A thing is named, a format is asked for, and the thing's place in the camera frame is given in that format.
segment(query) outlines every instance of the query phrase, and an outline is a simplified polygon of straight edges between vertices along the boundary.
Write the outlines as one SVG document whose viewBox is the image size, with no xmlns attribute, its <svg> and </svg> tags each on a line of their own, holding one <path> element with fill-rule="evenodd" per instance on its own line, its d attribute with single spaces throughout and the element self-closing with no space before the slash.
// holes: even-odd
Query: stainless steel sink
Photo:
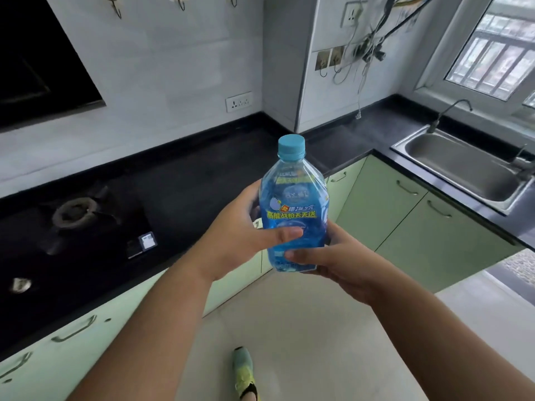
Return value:
<svg viewBox="0 0 535 401">
<path fill-rule="evenodd" d="M 427 127 L 392 149 L 503 214 L 533 182 L 518 177 L 520 169 L 440 130 Z"/>
</svg>

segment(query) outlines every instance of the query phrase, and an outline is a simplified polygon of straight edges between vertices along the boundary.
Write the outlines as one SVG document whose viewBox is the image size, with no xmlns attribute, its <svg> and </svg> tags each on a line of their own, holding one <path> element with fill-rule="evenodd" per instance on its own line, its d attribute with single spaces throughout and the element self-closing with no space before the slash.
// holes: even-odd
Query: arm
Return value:
<svg viewBox="0 0 535 401">
<path fill-rule="evenodd" d="M 535 399 L 535 384 L 437 297 L 334 223 L 331 246 L 287 252 L 371 306 L 431 401 Z"/>
<path fill-rule="evenodd" d="M 227 205 L 164 273 L 69 401 L 174 400 L 212 282 L 258 251 L 303 233 L 254 228 L 250 212 L 259 184 Z"/>
</svg>

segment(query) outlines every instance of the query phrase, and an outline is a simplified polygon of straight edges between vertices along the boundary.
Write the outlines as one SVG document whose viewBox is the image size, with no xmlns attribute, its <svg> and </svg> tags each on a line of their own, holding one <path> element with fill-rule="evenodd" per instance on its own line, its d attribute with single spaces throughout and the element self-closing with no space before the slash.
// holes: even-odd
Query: stove knob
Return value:
<svg viewBox="0 0 535 401">
<path fill-rule="evenodd" d="M 15 277 L 10 287 L 10 292 L 13 294 L 22 294 L 31 287 L 31 280 L 29 278 Z"/>
</svg>

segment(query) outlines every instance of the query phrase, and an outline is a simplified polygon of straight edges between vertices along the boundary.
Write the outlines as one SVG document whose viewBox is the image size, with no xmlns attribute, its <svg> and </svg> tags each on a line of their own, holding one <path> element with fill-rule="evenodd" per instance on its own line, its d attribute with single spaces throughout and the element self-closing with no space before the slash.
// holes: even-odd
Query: burner ring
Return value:
<svg viewBox="0 0 535 401">
<path fill-rule="evenodd" d="M 90 197 L 69 200 L 52 215 L 52 224 L 59 229 L 81 229 L 96 220 L 98 204 Z"/>
</svg>

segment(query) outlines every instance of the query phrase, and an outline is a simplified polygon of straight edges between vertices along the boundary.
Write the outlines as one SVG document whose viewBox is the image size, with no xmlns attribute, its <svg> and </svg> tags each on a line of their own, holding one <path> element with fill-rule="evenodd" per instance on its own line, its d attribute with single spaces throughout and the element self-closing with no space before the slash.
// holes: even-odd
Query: person's left hand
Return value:
<svg viewBox="0 0 535 401">
<path fill-rule="evenodd" d="M 259 251 L 300 238 L 299 227 L 256 229 L 251 221 L 260 180 L 246 187 L 212 222 L 210 228 L 181 258 L 210 281 L 250 260 Z"/>
</svg>

